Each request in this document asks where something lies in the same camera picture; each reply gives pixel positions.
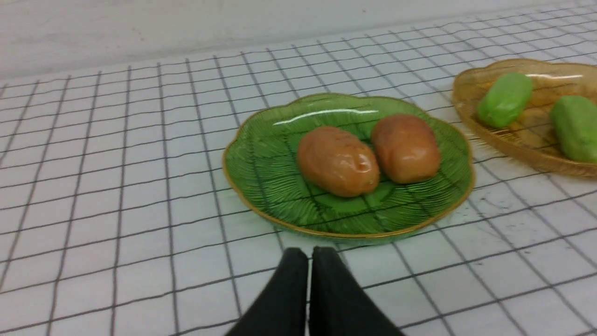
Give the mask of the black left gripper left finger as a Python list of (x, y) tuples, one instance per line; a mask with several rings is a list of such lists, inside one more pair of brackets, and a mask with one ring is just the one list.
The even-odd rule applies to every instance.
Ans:
[(229, 336), (304, 336), (308, 257), (288, 247), (269, 282)]

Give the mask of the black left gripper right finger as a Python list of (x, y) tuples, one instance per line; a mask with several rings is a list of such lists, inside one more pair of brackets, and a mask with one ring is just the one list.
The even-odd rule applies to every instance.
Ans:
[(312, 252), (308, 327), (312, 336), (403, 336), (332, 247)]

